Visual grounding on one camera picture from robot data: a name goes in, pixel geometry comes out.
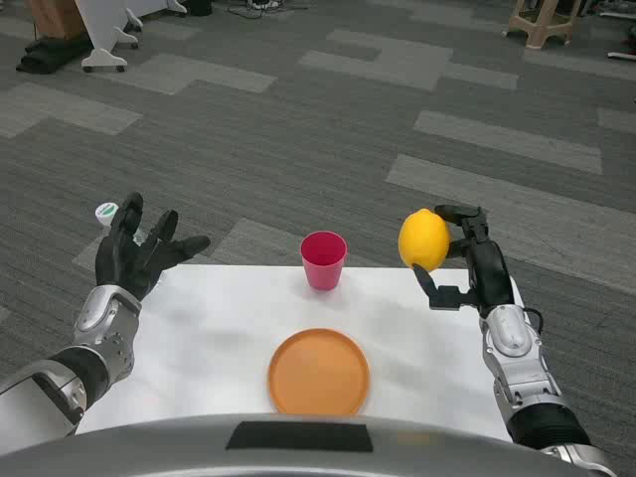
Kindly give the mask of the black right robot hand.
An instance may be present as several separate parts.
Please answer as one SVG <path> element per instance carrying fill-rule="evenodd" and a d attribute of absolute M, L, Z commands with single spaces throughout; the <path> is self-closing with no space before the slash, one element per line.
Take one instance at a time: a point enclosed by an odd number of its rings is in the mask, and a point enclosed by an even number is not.
<path fill-rule="evenodd" d="M 475 307 L 482 318 L 499 305 L 514 304 L 511 277 L 498 244 L 489 238 L 489 226 L 481 207 L 440 205 L 434 211 L 445 221 L 460 227 L 464 238 L 450 243 L 448 257 L 463 257 L 467 264 L 469 290 L 457 286 L 437 286 L 430 273 L 419 264 L 413 272 L 429 307 L 435 310 L 459 310 Z"/>

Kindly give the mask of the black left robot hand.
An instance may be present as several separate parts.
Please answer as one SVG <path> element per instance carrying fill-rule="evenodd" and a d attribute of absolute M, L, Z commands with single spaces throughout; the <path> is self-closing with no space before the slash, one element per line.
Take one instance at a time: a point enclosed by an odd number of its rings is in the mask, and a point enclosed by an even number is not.
<path fill-rule="evenodd" d="M 163 271 L 184 263 L 211 244 L 206 236 L 175 239 L 179 215 L 165 212 L 147 234 L 145 241 L 134 241 L 143 216 L 143 197 L 130 193 L 110 224 L 95 258 L 97 285 L 116 285 L 138 300 L 147 296 Z"/>

